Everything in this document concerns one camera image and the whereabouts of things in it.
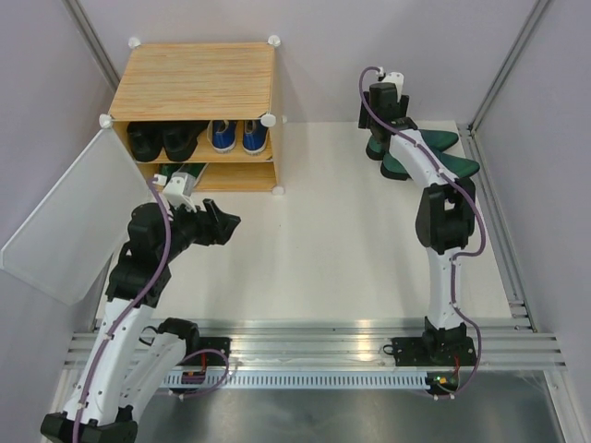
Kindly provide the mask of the green sneaker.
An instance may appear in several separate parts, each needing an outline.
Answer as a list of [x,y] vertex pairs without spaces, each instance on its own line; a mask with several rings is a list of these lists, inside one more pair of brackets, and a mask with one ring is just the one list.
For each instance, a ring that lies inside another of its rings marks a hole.
[[183,163],[172,173],[172,178],[185,180],[185,189],[191,191],[208,167],[207,163]]
[[180,167],[180,163],[159,163],[151,181],[157,186],[165,186]]

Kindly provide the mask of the green loafer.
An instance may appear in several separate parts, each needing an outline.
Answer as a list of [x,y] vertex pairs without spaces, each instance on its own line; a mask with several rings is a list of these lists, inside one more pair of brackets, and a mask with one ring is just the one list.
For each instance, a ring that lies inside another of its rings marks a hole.
[[[471,177],[480,170],[480,165],[476,161],[439,151],[434,151],[434,154],[447,169],[459,178]],[[383,177],[391,180],[405,181],[410,179],[410,175],[403,165],[389,152],[382,159],[380,173]]]
[[[426,145],[431,150],[444,152],[459,141],[459,136],[456,133],[444,130],[420,129],[419,132]],[[366,145],[366,154],[373,161],[380,161],[388,151],[389,142],[377,141],[373,136],[369,137]]]

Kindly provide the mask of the black patent shoe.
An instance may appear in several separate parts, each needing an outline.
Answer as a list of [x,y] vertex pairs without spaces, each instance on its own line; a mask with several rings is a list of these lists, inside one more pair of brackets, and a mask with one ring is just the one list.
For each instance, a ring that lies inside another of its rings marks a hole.
[[163,125],[160,122],[131,122],[127,126],[127,141],[134,159],[153,162],[163,148]]
[[177,121],[163,126],[163,148],[171,162],[187,161],[198,146],[199,135],[207,129],[207,121]]

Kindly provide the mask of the blue sneaker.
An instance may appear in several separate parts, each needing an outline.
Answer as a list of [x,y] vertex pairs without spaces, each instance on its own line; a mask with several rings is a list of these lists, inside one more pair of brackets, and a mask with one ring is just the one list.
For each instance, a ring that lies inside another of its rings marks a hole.
[[258,120],[247,120],[244,123],[242,146],[249,155],[258,155],[266,148],[268,128]]
[[225,154],[236,144],[236,120],[214,120],[211,122],[210,143],[215,152]]

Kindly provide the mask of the green loafer front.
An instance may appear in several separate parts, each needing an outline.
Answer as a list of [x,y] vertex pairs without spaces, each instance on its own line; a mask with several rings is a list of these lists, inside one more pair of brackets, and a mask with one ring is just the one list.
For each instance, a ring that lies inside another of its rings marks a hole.
[[[439,151],[434,151],[434,154],[447,169],[459,178],[471,177],[480,170],[480,165],[476,161]],[[410,175],[403,165],[389,152],[382,159],[380,173],[383,177],[391,180],[405,181],[410,179]]]

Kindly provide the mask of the white translucent cabinet door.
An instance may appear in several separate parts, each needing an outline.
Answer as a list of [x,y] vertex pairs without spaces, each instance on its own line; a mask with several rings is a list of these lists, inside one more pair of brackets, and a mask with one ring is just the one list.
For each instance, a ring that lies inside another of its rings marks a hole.
[[122,244],[150,190],[112,129],[102,129],[1,249],[3,271],[74,305]]

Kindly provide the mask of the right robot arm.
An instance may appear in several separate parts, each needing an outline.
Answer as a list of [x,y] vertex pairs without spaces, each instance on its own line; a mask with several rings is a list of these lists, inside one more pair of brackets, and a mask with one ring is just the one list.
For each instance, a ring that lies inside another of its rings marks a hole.
[[358,125],[370,132],[366,154],[380,162],[382,176],[419,181],[415,227],[429,264],[430,300],[421,336],[394,338],[384,351],[398,366],[474,365],[473,341],[453,307],[460,265],[452,258],[465,249],[475,230],[469,203],[476,197],[472,177],[480,166],[449,154],[457,134],[418,128],[406,114],[409,98],[396,84],[374,83],[363,97]]

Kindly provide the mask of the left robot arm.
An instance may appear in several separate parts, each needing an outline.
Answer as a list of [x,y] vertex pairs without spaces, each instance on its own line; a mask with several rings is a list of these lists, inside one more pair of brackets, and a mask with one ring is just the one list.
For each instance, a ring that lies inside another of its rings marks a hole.
[[213,356],[223,370],[230,369],[228,350],[206,347],[197,324],[175,317],[156,327],[139,363],[131,361],[172,277],[170,262],[191,245],[225,245],[240,222],[211,199],[193,210],[157,201],[132,211],[87,363],[63,410],[43,418],[47,440],[133,442],[146,406],[174,367],[205,365]]

